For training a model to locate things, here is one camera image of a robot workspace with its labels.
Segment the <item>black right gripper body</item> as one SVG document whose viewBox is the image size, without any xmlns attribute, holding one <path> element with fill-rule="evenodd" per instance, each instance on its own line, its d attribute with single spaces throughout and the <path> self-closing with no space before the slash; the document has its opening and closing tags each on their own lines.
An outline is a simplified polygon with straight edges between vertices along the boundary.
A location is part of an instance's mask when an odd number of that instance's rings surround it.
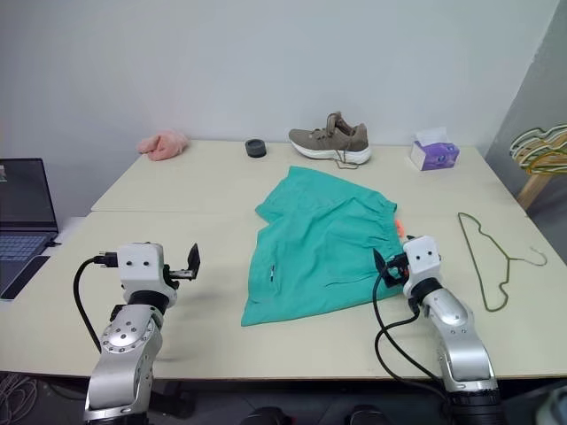
<svg viewBox="0 0 567 425">
<path fill-rule="evenodd" d="M 401 284 L 408 281 L 408 256 L 406 253 L 397 254 L 387 261 L 386 270 L 397 270 L 401 275 Z"/>
</svg>

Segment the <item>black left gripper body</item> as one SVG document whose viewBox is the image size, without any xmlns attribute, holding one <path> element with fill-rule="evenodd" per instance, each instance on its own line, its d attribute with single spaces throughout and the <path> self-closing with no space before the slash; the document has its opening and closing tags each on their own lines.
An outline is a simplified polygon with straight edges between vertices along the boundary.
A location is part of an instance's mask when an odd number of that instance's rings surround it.
<svg viewBox="0 0 567 425">
<path fill-rule="evenodd" d="M 168 264 L 163 268 L 164 280 L 173 282 L 179 280 L 193 280 L 196 278 L 195 271 L 191 269 L 172 270 Z"/>
</svg>

